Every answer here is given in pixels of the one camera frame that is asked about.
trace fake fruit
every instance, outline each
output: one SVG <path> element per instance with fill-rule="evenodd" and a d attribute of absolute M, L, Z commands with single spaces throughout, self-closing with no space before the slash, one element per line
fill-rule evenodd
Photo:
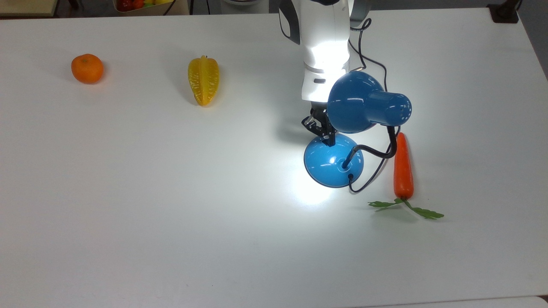
<path fill-rule="evenodd" d="M 415 186 L 413 185 L 413 173 L 411 172 L 406 136 L 399 133 L 396 137 L 396 143 L 398 150 L 394 155 L 394 194 L 400 199 L 407 200 L 413 196 Z"/>
<path fill-rule="evenodd" d="M 140 9 L 145 5 L 145 2 L 143 0 L 133 0 L 133 8 L 134 9 Z"/>
<path fill-rule="evenodd" d="M 198 104 L 200 106 L 209 104 L 219 88 L 217 61 L 204 55 L 190 61 L 189 83 Z"/>
<path fill-rule="evenodd" d="M 128 12 L 133 10 L 133 1 L 132 0 L 118 0 L 118 5 L 116 6 L 120 12 Z"/>
<path fill-rule="evenodd" d="M 412 207 L 408 199 L 413 196 L 413 173 L 411 172 L 411 161 L 409 159 L 409 150 L 407 149 L 407 140 L 403 133 L 399 133 L 396 139 L 398 149 L 394 156 L 394 194 L 397 199 L 394 202 L 369 202 L 372 207 L 384 210 L 396 204 L 404 203 L 409 209 L 421 215 L 426 219 L 438 219 L 444 217 L 443 214 L 436 213 L 433 210 Z"/>
<path fill-rule="evenodd" d="M 104 67 L 101 60 L 95 55 L 84 54 L 72 60 L 71 70 L 76 80 L 83 83 L 95 83 L 101 79 Z"/>

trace orange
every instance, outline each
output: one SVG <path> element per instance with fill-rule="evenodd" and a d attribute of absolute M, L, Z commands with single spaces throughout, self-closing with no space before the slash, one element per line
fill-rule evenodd
<path fill-rule="evenodd" d="M 72 74 L 83 83 L 95 83 L 101 79 L 104 67 L 101 59 L 92 54 L 80 55 L 72 60 Z"/>

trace blue desk lamp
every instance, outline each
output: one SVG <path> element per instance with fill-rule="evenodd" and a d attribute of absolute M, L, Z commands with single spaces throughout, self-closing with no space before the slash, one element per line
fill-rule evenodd
<path fill-rule="evenodd" d="M 357 145 L 351 138 L 338 134 L 329 146 L 325 138 L 316 137 L 305 150 L 305 167 L 318 183 L 344 187 L 355 181 L 363 170 L 365 150 L 382 158 L 396 153 L 395 127 L 411 116 L 411 102 L 403 94 L 385 92 L 380 83 L 362 71 L 351 71 L 339 78 L 329 93 L 327 117 L 333 128 L 342 133 L 359 133 L 375 124 L 387 127 L 391 150 L 379 152 Z"/>

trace orange carrot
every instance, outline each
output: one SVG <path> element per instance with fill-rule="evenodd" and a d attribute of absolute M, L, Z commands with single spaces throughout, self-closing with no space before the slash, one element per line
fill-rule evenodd
<path fill-rule="evenodd" d="M 394 194 L 402 200 L 408 200 L 413 196 L 414 186 L 405 135 L 399 133 L 396 142 L 398 150 L 394 156 Z"/>

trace blue lamp base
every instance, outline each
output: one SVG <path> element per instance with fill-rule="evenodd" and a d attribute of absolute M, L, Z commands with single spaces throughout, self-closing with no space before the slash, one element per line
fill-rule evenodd
<path fill-rule="evenodd" d="M 345 135 L 338 134 L 334 146 L 327 146 L 321 137 L 316 137 L 306 147 L 305 167 L 310 176 L 327 187 L 344 187 L 349 183 L 348 175 L 355 181 L 363 170 L 362 151 L 358 151 L 346 168 L 342 164 L 356 146 L 356 143 Z"/>

